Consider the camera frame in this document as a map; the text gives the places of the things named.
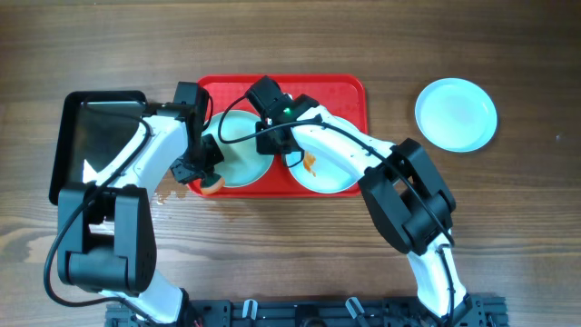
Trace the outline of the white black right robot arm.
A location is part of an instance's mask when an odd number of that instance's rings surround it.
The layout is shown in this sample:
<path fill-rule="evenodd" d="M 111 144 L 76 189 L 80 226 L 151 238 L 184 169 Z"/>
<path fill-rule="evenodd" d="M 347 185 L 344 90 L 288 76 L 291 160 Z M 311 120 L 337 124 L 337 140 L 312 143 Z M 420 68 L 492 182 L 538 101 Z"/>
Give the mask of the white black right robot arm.
<path fill-rule="evenodd" d="M 394 144 L 364 134 L 305 94 L 252 95 L 249 101 L 269 130 L 357 179 L 376 229 L 407 255 L 419 301 L 448 325 L 458 322 L 467 291 L 451 253 L 456 203 L 423 147 L 412 139 Z"/>

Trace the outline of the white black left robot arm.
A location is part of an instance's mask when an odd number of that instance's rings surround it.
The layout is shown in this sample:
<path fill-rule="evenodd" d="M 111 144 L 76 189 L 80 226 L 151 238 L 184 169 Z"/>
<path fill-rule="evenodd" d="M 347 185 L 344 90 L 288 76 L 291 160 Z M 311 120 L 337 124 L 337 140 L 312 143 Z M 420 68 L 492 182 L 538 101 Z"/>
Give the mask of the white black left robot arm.
<path fill-rule="evenodd" d="M 222 178 L 216 143 L 205 133 L 210 98 L 151 104 L 119 94 L 72 94 L 64 103 L 49 191 L 57 235 L 44 263 L 51 273 L 118 302 L 145 326 L 197 326 L 188 293 L 157 270 L 150 197 L 167 172 L 179 183 Z"/>

